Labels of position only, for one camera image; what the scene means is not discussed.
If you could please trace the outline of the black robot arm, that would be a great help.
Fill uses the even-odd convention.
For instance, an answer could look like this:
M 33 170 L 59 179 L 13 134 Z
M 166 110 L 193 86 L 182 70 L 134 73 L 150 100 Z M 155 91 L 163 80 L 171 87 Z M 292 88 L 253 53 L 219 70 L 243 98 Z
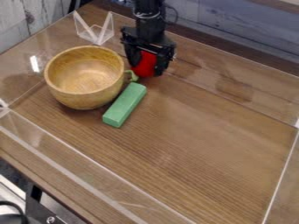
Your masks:
M 165 0 L 135 0 L 135 27 L 123 26 L 122 44 L 135 74 L 162 76 L 175 55 L 175 42 L 167 37 Z

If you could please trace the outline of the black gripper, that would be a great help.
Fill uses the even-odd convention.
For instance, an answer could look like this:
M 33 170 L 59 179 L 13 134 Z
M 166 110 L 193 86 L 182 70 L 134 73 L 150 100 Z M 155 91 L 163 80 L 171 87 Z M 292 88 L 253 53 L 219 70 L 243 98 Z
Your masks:
M 137 67 L 142 60 L 142 51 L 157 54 L 154 66 L 154 75 L 162 76 L 170 66 L 175 55 L 175 42 L 163 34 L 155 41 L 142 39 L 137 34 L 137 28 L 125 26 L 122 29 L 122 44 L 126 49 L 129 63 Z

